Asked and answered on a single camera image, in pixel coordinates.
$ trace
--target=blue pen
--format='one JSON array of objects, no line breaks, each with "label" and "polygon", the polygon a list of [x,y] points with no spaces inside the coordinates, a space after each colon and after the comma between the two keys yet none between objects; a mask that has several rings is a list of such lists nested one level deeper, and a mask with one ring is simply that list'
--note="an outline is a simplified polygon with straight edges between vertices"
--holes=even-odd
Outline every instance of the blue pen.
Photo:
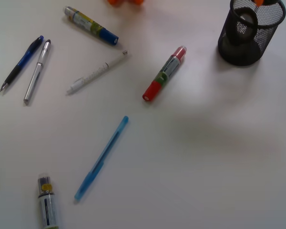
[{"label": "blue pen", "polygon": [[78,189],[77,193],[75,194],[74,198],[77,201],[79,201],[82,198],[82,196],[87,191],[87,189],[90,186],[90,184],[94,181],[95,177],[97,176],[97,174],[101,170],[102,166],[104,165],[105,158],[107,157],[107,155],[110,152],[112,146],[114,145],[114,143],[116,142],[116,140],[120,136],[120,133],[123,131],[123,129],[126,126],[127,123],[128,123],[128,117],[125,116],[123,118],[123,120],[121,121],[120,125],[118,126],[118,128],[116,129],[116,131],[114,132],[113,136],[109,140],[109,142],[106,145],[105,149],[101,153],[100,157],[97,159],[97,161],[94,164],[93,168],[88,173],[88,175],[86,176],[85,180],[82,182],[82,185]]},{"label": "blue pen", "polygon": [[0,92],[9,86],[14,79],[17,77],[19,72],[23,69],[25,64],[29,61],[31,56],[34,54],[34,52],[39,48],[39,46],[42,44],[43,36],[40,36],[37,38],[33,43],[28,47],[27,51],[25,52],[24,56],[21,58],[21,60],[18,62],[18,64],[14,67],[14,69],[11,71],[9,76],[6,78],[4,83],[2,84],[2,87],[0,89]]}]

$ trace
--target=silver pen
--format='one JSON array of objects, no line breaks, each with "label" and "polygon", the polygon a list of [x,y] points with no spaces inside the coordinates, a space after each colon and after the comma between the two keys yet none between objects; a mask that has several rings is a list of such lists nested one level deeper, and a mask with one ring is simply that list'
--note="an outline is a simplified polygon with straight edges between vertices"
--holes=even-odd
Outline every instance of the silver pen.
[{"label": "silver pen", "polygon": [[24,99],[23,99],[23,101],[24,101],[24,103],[26,105],[28,105],[29,102],[30,102],[30,98],[31,98],[31,96],[33,94],[34,87],[35,87],[35,85],[37,83],[37,80],[39,78],[39,75],[40,75],[40,73],[41,73],[41,71],[43,69],[43,65],[44,65],[44,63],[45,63],[45,61],[47,59],[47,56],[48,56],[48,53],[49,53],[48,51],[50,49],[50,46],[51,46],[51,41],[47,40],[46,43],[44,44],[43,48],[42,48],[42,51],[41,51],[40,55],[39,55],[36,68],[34,70],[32,78],[31,78],[31,82],[29,84],[29,87],[28,87],[27,92],[26,92],[26,94],[24,96]]}]

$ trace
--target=mesh pen holder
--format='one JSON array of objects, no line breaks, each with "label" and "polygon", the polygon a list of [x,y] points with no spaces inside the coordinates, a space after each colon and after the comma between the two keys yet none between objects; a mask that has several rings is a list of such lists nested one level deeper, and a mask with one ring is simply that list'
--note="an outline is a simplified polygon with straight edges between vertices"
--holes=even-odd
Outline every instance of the mesh pen holder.
[{"label": "mesh pen holder", "polygon": [[263,56],[285,16],[286,9],[281,0],[265,0],[260,7],[253,0],[231,0],[218,40],[220,55],[237,66],[255,63]]}]

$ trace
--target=label on marker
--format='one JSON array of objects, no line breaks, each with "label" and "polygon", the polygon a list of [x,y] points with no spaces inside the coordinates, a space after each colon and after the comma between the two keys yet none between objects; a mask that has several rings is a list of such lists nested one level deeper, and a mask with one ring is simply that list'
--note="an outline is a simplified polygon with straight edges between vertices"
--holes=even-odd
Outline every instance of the label on marker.
[{"label": "label on marker", "polygon": [[103,28],[101,25],[88,18],[81,12],[77,12],[74,14],[73,21],[85,30],[92,32],[94,35],[99,35],[101,29]]},{"label": "label on marker", "polygon": [[58,229],[55,211],[55,196],[39,197],[43,229]]},{"label": "label on marker", "polygon": [[157,74],[154,81],[163,86],[169,80],[170,76],[177,70],[179,65],[180,60],[175,56],[171,56],[163,68],[160,70],[160,72]]}]

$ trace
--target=light blue pen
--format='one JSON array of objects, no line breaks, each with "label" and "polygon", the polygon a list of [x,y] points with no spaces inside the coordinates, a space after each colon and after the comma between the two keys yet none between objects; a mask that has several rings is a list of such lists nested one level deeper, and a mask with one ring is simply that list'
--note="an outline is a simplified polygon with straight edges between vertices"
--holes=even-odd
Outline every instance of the light blue pen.
[{"label": "light blue pen", "polygon": [[118,126],[118,128],[116,129],[116,131],[114,132],[113,136],[109,140],[109,142],[106,145],[105,149],[101,153],[100,157],[97,159],[97,161],[94,164],[93,168],[88,173],[88,175],[86,176],[85,180],[82,182],[82,185],[78,189],[77,193],[75,194],[74,198],[77,201],[80,201],[80,199],[83,197],[83,195],[87,191],[87,189],[90,186],[90,184],[94,181],[95,177],[97,176],[97,174],[101,170],[102,166],[104,165],[105,158],[107,157],[108,153],[110,152],[111,148],[113,147],[114,143],[116,142],[116,140],[120,136],[120,133],[123,131],[123,129],[126,126],[127,123],[128,123],[128,117],[125,116],[123,118],[123,120],[121,121],[120,125]]}]

